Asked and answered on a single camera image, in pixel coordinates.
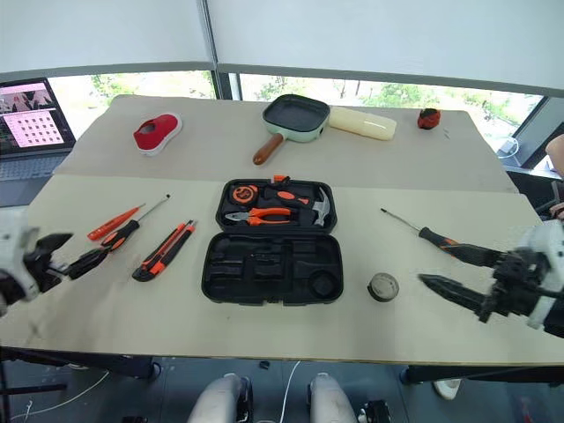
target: wooden pan handle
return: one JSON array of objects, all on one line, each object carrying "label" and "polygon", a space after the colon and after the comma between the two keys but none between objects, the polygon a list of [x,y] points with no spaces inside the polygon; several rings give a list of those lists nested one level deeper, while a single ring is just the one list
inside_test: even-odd
[{"label": "wooden pan handle", "polygon": [[283,142],[284,136],[282,134],[274,134],[271,139],[269,139],[268,142],[255,153],[253,163],[257,166],[262,165],[274,153],[274,150],[276,150]]}]

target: laptop keyboard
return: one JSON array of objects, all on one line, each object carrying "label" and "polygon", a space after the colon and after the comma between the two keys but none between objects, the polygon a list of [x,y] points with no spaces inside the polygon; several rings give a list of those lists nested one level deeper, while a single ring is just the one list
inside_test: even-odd
[{"label": "laptop keyboard", "polygon": [[0,182],[49,177],[65,157],[65,155],[56,155],[22,160],[0,160]]}]

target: robotic arm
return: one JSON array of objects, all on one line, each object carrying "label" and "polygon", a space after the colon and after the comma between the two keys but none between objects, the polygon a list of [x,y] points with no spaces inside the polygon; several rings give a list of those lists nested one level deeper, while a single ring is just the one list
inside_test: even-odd
[{"label": "robotic arm", "polygon": [[76,279],[98,266],[108,249],[93,249],[68,266],[57,266],[51,256],[72,234],[51,234],[37,240],[39,228],[27,225],[24,211],[0,211],[0,317],[19,301],[31,301],[68,276]]},{"label": "robotic arm", "polygon": [[471,244],[443,248],[459,260],[493,268],[495,282],[487,294],[439,275],[420,274],[430,289],[472,310],[483,323],[492,313],[527,315],[531,328],[564,338],[564,227],[549,220],[530,229],[509,252]]}]

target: black tool case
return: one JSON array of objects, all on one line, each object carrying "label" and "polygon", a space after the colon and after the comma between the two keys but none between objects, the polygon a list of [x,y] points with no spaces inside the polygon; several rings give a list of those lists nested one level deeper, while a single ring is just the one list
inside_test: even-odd
[{"label": "black tool case", "polygon": [[[253,186],[258,195],[250,204],[237,204],[234,190]],[[315,225],[312,205],[322,201],[322,189],[330,203],[323,226]],[[295,206],[278,197],[279,191],[310,199],[309,206]],[[290,223],[251,226],[226,215],[252,208],[290,209]],[[285,220],[286,216],[262,219]],[[287,306],[331,303],[343,292],[343,264],[335,238],[329,235],[337,223],[331,188],[321,182],[237,179],[223,189],[216,220],[223,232],[208,247],[202,291],[212,301],[245,305],[280,302]]]}]

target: laptop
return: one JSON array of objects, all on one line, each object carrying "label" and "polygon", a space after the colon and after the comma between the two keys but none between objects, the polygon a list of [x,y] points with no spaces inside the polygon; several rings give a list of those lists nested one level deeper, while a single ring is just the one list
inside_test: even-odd
[{"label": "laptop", "polygon": [[31,203],[75,142],[46,78],[0,82],[0,207]]}]

